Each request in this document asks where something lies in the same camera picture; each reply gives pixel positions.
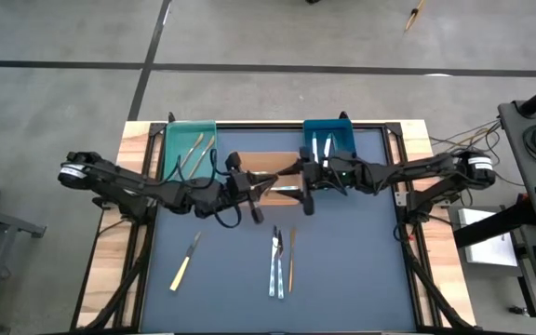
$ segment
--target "floor tile line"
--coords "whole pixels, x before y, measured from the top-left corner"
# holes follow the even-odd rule
[[[536,70],[437,69],[320,65],[155,63],[152,65],[152,70],[200,73],[383,74],[536,78]]]
[[[2,68],[140,70],[141,62],[0,60]]]
[[[140,79],[136,86],[136,92],[134,93],[134,99],[131,101],[129,107],[129,114],[127,115],[128,121],[138,120],[138,114],[140,114],[141,102],[144,99],[144,93],[146,86],[148,86],[148,79],[150,78],[150,72],[154,63],[154,57],[160,44],[160,37],[163,33],[163,28],[168,17],[168,11],[170,9],[171,0],[163,0],[163,4],[160,7],[158,18],[156,19],[156,25],[154,27],[153,37],[148,46],[148,52],[146,53],[146,60],[144,61],[144,67],[140,73]]]

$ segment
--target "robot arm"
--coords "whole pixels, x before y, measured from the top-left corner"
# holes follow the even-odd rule
[[[263,221],[261,210],[255,206],[261,194],[278,179],[276,175],[255,175],[240,169],[241,160],[237,153],[229,155],[226,161],[228,172],[220,173],[226,183],[210,178],[195,178],[188,181],[155,181],[139,173],[121,168],[102,159],[96,153],[68,153],[67,161],[61,164],[58,180],[62,185],[77,189],[91,190],[100,195],[95,203],[112,202],[119,210],[134,220],[146,215],[151,199],[177,214],[189,213],[192,209],[198,218],[214,215],[225,227],[234,228],[241,221],[239,204],[249,202],[252,217],[256,223]],[[218,213],[235,208],[238,222],[226,225]]]
[[[348,152],[337,152],[327,161],[316,162],[308,148],[303,147],[298,161],[277,174],[298,173],[302,175],[303,190],[278,192],[299,200],[307,215],[314,214],[312,192],[315,190],[328,187],[346,194],[345,189],[353,188],[364,194],[377,194],[398,182],[442,177],[442,181],[429,189],[409,195],[411,201],[404,220],[411,222],[424,221],[420,213],[429,213],[432,206],[440,201],[456,200],[466,188],[482,190],[495,182],[489,157],[468,150],[385,166],[368,163]]]

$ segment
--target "brown box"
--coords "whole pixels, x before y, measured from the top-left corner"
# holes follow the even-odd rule
[[[288,168],[299,158],[298,153],[239,153],[241,158],[241,169],[251,172],[276,173],[283,168]],[[301,174],[291,176],[281,176],[273,187],[296,186],[302,188]],[[299,201],[267,191],[261,197],[261,206],[292,206],[298,205]]]

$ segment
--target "wooden frame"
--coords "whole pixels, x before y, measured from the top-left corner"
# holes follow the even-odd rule
[[[269,127],[270,125],[298,125],[302,121],[217,121],[217,125],[239,125],[246,127],[251,125],[262,125]],[[144,161],[144,152],[149,139],[149,131],[151,124],[154,122],[127,122],[124,128],[124,133],[117,156],[117,164],[123,168],[128,168],[137,172],[141,172]],[[392,120],[392,121],[354,121],[354,124],[377,124],[385,125],[396,123],[400,125],[402,136],[397,137],[392,132],[388,131],[390,149],[395,162],[400,162],[402,152],[399,148],[404,147],[406,158],[415,160],[425,158],[432,155],[431,145],[427,135],[427,129],[422,120]],[[160,144],[156,144],[152,148],[152,162],[150,164],[150,175],[154,175],[157,167],[158,153],[160,152]],[[415,181],[413,187],[415,190],[423,190],[430,187],[436,182],[436,179],[427,179]],[[435,208],[432,214],[444,219],[448,218],[445,210]],[[119,215],[114,210],[109,210],[103,213],[100,221],[100,230],[113,224],[119,220]],[[122,277],[122,268],[125,261],[127,249],[127,240],[129,237],[130,228],[128,224],[119,225],[113,228],[112,231],[102,235],[93,248],[92,259],[85,278],[83,294],[80,297],[76,309],[76,316],[73,322],[74,327],[82,327],[89,323],[98,314],[100,309],[113,295],[115,289],[119,285]],[[440,221],[429,221],[423,225],[423,238],[427,246],[427,257],[431,263],[432,277],[437,287],[444,294],[449,303],[459,313],[459,315],[467,322],[474,324],[475,319],[468,296],[466,284],[462,274],[462,267],[458,256],[458,251],[454,244],[452,230],[449,225]],[[137,241],[136,252],[141,248],[142,239]],[[419,254],[417,244],[411,242],[413,250]],[[424,287],[416,279],[417,292],[422,310],[423,324],[425,326],[436,326],[434,320],[435,315],[430,313],[430,299],[424,290]],[[133,298],[135,293],[134,283],[129,290],[127,296],[127,308],[123,315],[131,315],[133,310]],[[121,325],[119,320],[113,320],[108,323],[111,325]],[[442,319],[443,326],[448,326],[449,323]]]

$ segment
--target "concrete floor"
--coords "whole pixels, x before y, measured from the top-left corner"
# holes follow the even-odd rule
[[[536,1],[430,0],[402,34],[405,0],[174,0],[156,62],[536,70]],[[0,60],[144,62],[161,0],[0,0]],[[0,286],[12,334],[69,327],[100,211],[56,180],[68,151],[113,158],[139,71],[0,68],[0,209],[48,226],[23,237]],[[140,120],[425,119],[447,137],[526,99],[536,78],[153,72]],[[505,139],[500,173],[520,181]],[[522,189],[499,181],[475,203],[509,205]],[[514,278],[467,273],[479,326],[536,333],[507,314]]]

